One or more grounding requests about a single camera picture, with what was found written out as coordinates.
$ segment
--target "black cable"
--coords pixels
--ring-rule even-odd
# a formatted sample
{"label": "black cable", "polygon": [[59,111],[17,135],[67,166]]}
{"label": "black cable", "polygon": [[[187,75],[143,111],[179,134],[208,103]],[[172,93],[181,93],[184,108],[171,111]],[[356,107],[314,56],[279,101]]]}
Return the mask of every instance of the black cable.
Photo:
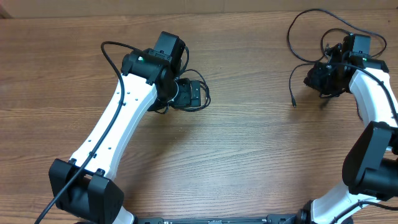
{"label": "black cable", "polygon": [[181,69],[180,74],[178,75],[178,77],[179,77],[180,75],[182,75],[182,74],[185,72],[185,70],[187,69],[187,66],[188,66],[188,62],[189,62],[189,49],[188,49],[187,46],[185,46],[185,52],[186,52],[186,54],[187,54],[187,61],[185,62],[185,65],[182,67],[182,69]]}
{"label": "black cable", "polygon": [[327,96],[322,96],[323,94],[320,93],[319,94],[319,98],[321,98],[321,99],[330,99],[330,98],[333,98],[333,97],[339,97],[341,94],[345,93],[345,91],[346,91],[346,89],[342,89],[342,90],[337,91],[334,94],[330,94],[330,95],[327,95]]}
{"label": "black cable", "polygon": [[182,109],[182,110],[184,110],[186,112],[196,112],[196,111],[203,110],[203,109],[205,109],[206,107],[208,107],[210,105],[210,103],[211,103],[210,89],[209,89],[209,86],[206,83],[205,78],[203,78],[203,75],[201,75],[201,73],[196,71],[195,69],[184,70],[181,74],[184,74],[185,72],[189,72],[189,71],[196,72],[200,76],[200,78],[203,80],[203,81],[199,81],[199,82],[201,84],[200,87],[206,93],[206,101],[205,101],[205,103],[202,106],[200,106],[198,108],[187,108],[187,109]]}
{"label": "black cable", "polygon": [[340,18],[340,17],[334,15],[333,13],[331,13],[331,12],[329,12],[329,11],[327,11],[327,10],[324,10],[324,9],[308,9],[308,10],[305,10],[305,11],[301,12],[300,14],[298,14],[298,15],[294,18],[294,20],[293,20],[293,22],[291,23],[289,29],[287,30],[287,37],[286,37],[286,39],[287,39],[287,44],[288,44],[288,46],[289,46],[289,48],[290,48],[290,51],[291,51],[298,59],[300,59],[300,60],[302,60],[302,61],[304,61],[304,62],[310,62],[310,63],[319,62],[319,61],[322,60],[322,59],[324,58],[324,56],[325,56],[325,55],[323,54],[322,57],[321,57],[320,59],[318,59],[318,60],[307,60],[307,59],[304,59],[303,57],[301,57],[298,53],[296,53],[296,52],[293,50],[292,44],[290,43],[290,30],[291,30],[291,28],[292,28],[294,22],[296,21],[296,19],[297,19],[299,16],[301,16],[302,14],[307,13],[307,12],[312,12],[312,11],[324,12],[324,13],[326,13],[326,14],[328,14],[328,15],[330,15],[330,16],[332,16],[332,17],[338,19],[338,20],[340,20],[341,22],[345,23],[347,26],[350,26],[350,27],[353,28],[353,29],[356,29],[356,30],[358,30],[358,31],[361,31],[361,32],[364,32],[364,33],[367,33],[367,34],[371,34],[371,35],[375,35],[375,36],[377,36],[377,37],[380,37],[380,38],[384,41],[384,47],[383,47],[383,49],[382,49],[379,53],[373,55],[372,57],[376,57],[376,56],[382,54],[383,51],[387,48],[387,41],[386,41],[386,39],[385,39],[382,35],[380,35],[380,34],[377,34],[377,33],[375,33],[375,32],[371,32],[371,31],[368,31],[368,30],[365,30],[365,29],[360,29],[360,28],[358,28],[358,27],[356,27],[356,26],[354,26],[354,25],[351,25],[349,22],[345,21],[344,19],[342,19],[342,18]]}
{"label": "black cable", "polygon": [[296,71],[297,68],[299,68],[299,67],[301,67],[301,66],[304,66],[304,65],[313,65],[313,63],[303,63],[303,64],[301,64],[301,65],[297,65],[297,66],[293,69],[293,71],[292,71],[292,73],[290,74],[290,77],[289,77],[289,91],[290,91],[290,97],[292,98],[292,104],[293,104],[294,107],[297,107],[297,104],[296,104],[296,100],[294,99],[293,92],[292,92],[292,76],[293,76],[294,71]]}
{"label": "black cable", "polygon": [[321,38],[321,52],[322,52],[323,55],[322,55],[322,57],[321,57],[320,59],[318,59],[318,60],[316,60],[316,61],[314,61],[314,62],[319,62],[319,61],[322,60],[324,57],[326,57],[326,49],[323,48],[323,39],[324,39],[324,38],[326,37],[326,35],[328,35],[330,32],[335,32],[335,31],[340,31],[340,32],[343,32],[343,33],[345,33],[345,34],[347,34],[347,35],[350,35],[350,32],[349,32],[349,31],[344,30],[344,29],[341,29],[341,28],[332,28],[332,29],[326,31],[326,32],[323,34],[322,38]]}
{"label": "black cable", "polygon": [[155,111],[155,112],[158,114],[166,114],[168,111],[169,111],[169,104],[167,103],[166,108],[164,109],[163,112],[160,112],[160,111]]}
{"label": "black cable", "polygon": [[359,107],[358,107],[358,101],[356,101],[355,99],[355,103],[356,103],[356,114],[358,114],[358,117],[361,121],[363,121],[363,118],[361,116],[361,113],[359,112]]}
{"label": "black cable", "polygon": [[39,224],[42,219],[44,218],[44,216],[47,214],[47,212],[49,212],[49,210],[51,209],[51,207],[59,200],[59,198],[61,197],[61,195],[63,193],[65,193],[65,191],[68,190],[68,188],[71,186],[71,184],[75,181],[75,179],[84,171],[85,167],[87,166],[87,164],[89,163],[89,161],[94,157],[95,152],[97,151],[97,149],[100,147],[101,143],[104,141],[106,135],[109,133],[110,129],[112,128],[112,125],[114,124],[114,122],[116,121],[116,118],[119,115],[119,112],[123,106],[123,101],[124,101],[124,83],[123,83],[123,79],[122,76],[118,70],[118,68],[116,68],[115,64],[112,62],[112,60],[110,59],[110,57],[108,56],[108,54],[105,51],[104,46],[106,44],[113,44],[113,45],[119,45],[122,47],[127,47],[133,50],[137,50],[135,47],[131,47],[130,45],[127,44],[122,44],[119,42],[113,42],[113,41],[105,41],[101,44],[101,51],[104,54],[106,60],[109,62],[109,64],[111,64],[113,70],[116,72],[116,75],[118,76],[119,82],[120,82],[120,87],[121,87],[121,95],[120,95],[120,101],[118,104],[118,108],[116,109],[115,114],[112,117],[111,122],[109,122],[108,127],[106,127],[104,133],[102,134],[102,136],[100,137],[100,139],[98,140],[98,142],[96,143],[96,145],[94,146],[93,150],[89,153],[87,159],[84,161],[84,163],[81,165],[81,167],[78,169],[78,171],[75,173],[75,175],[73,175],[73,177],[63,186],[63,188],[59,191],[59,193],[51,200],[51,202],[46,206],[46,208],[43,210],[43,212],[39,215],[39,217],[37,217],[35,224]]}
{"label": "black cable", "polygon": [[376,206],[376,207],[379,207],[379,208],[383,208],[383,209],[386,209],[386,210],[390,210],[390,211],[398,211],[398,207],[381,205],[381,204],[376,203],[376,202],[358,201],[354,205],[352,205],[349,208],[347,208],[343,213],[341,213],[337,217],[335,217],[334,220],[330,224],[337,223],[340,218],[343,218],[345,215],[349,214],[349,212],[351,212],[355,208],[362,207],[362,205],[373,205],[373,206]]}

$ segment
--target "wood grain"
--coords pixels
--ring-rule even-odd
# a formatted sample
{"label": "wood grain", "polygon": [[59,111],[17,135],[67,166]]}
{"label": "wood grain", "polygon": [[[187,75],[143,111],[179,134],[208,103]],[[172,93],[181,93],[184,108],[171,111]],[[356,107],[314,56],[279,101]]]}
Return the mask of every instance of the wood grain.
{"label": "wood grain", "polygon": [[5,18],[395,9],[396,0],[1,0]]}
{"label": "wood grain", "polygon": [[[397,11],[335,13],[387,39],[380,58],[397,91]],[[293,77],[298,107],[292,107],[288,79],[301,61],[289,52],[285,35],[296,14],[1,20],[0,223],[34,222],[52,198],[51,163],[70,157],[108,104],[117,79],[100,43],[146,49],[163,30],[187,43],[188,67],[205,76],[213,101],[197,113],[143,117],[116,178],[124,206],[139,217],[252,217],[296,212],[321,197],[341,179],[363,124],[352,95],[320,109],[324,101],[302,83],[308,67]],[[300,55],[316,59],[320,37],[332,27],[347,28],[328,15],[304,15],[292,29],[292,43]],[[326,41],[342,39],[331,34]],[[371,52],[381,47],[372,39]],[[118,67],[129,52],[107,51]],[[398,213],[366,208],[354,218],[396,223]],[[75,220],[53,208],[43,223]]]}

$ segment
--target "robotic arm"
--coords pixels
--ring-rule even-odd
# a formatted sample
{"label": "robotic arm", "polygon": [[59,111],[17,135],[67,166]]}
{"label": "robotic arm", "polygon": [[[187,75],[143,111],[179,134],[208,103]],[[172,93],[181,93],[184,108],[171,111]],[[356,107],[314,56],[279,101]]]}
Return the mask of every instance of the robotic arm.
{"label": "robotic arm", "polygon": [[[165,107],[167,111],[169,106],[196,111],[210,103],[204,80],[180,78],[188,63],[187,59],[183,70],[180,70],[184,50],[188,58],[185,43],[176,35],[162,32],[154,49],[134,49],[124,57],[122,80],[119,78],[114,95],[97,125],[68,162],[56,159],[49,170],[54,197],[61,192],[59,200],[55,202],[59,209],[100,224],[134,223],[134,215],[123,208],[124,194],[113,180],[138,122],[146,111]],[[200,88],[206,91],[206,103],[203,106],[200,106]],[[100,140],[114,119],[123,93],[123,106],[105,138]],[[84,166],[98,143],[99,148]],[[70,187],[62,193],[71,181]]]}
{"label": "robotic arm", "polygon": [[[297,214],[298,223],[353,223],[351,216],[358,210],[398,196],[398,163],[383,158],[386,149],[397,154],[394,113],[398,103],[386,64],[372,59],[369,48],[369,36],[347,36],[343,50],[340,44],[330,49],[330,61],[315,64],[304,81],[319,92],[332,95],[349,80],[348,92],[357,101],[365,130],[345,159],[343,180],[323,197],[307,203]],[[348,59],[344,68],[328,66],[336,58],[345,60],[345,55]]]}

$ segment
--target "white robotic arm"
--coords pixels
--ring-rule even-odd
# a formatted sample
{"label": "white robotic arm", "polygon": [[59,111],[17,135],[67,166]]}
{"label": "white robotic arm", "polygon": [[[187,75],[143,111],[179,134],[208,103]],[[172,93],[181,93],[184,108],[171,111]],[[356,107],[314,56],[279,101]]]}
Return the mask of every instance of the white robotic arm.
{"label": "white robotic arm", "polygon": [[[394,105],[397,107],[398,103],[389,83],[389,74],[374,68],[366,68],[366,70],[380,81],[384,82],[384,86],[388,89]],[[349,83],[349,90],[353,93],[358,102],[358,107],[365,127],[370,121],[383,121],[391,127],[397,127],[387,96],[375,80],[364,72],[357,70]],[[351,194],[344,182],[340,181],[340,183],[331,189],[326,195],[312,202],[311,221],[317,224],[340,224],[342,221],[360,210],[361,207],[354,208],[339,220],[335,220],[335,218],[351,206],[355,206],[358,201],[379,202],[380,200],[376,197],[364,194]]]}
{"label": "white robotic arm", "polygon": [[[104,51],[104,44],[133,49],[123,58],[122,74]],[[100,224],[132,224],[134,215],[123,208],[124,194],[113,180],[138,122],[146,111],[169,106],[198,111],[210,104],[206,81],[180,78],[181,56],[188,48],[178,36],[162,32],[154,49],[144,51],[117,42],[103,42],[101,49],[118,75],[114,95],[97,125],[68,162],[56,159],[49,177],[54,199],[40,214],[40,223],[53,204],[78,217]],[[206,102],[200,103],[200,89]]]}
{"label": "white robotic arm", "polygon": [[[103,170],[104,177],[110,180],[114,180],[116,177],[120,159],[138,122],[157,98],[155,85],[148,85],[145,78],[133,74],[122,76],[122,78],[125,88],[123,107],[111,130],[98,148],[96,155],[85,167],[87,171],[92,173],[97,172],[98,169]],[[121,86],[119,82],[108,107],[97,125],[87,140],[72,154],[70,161],[75,160],[76,166],[80,167],[84,163],[88,154],[112,120],[113,114],[118,107],[120,94]],[[121,207],[116,219],[113,221],[114,224],[132,224],[133,222],[134,215],[129,213],[124,207]]]}

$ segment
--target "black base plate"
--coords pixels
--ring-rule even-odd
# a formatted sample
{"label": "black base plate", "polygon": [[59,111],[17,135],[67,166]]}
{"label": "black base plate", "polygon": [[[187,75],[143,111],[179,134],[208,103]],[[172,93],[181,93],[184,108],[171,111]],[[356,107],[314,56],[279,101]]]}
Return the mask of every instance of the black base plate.
{"label": "black base plate", "polygon": [[294,224],[296,214],[247,218],[138,218],[136,224]]}

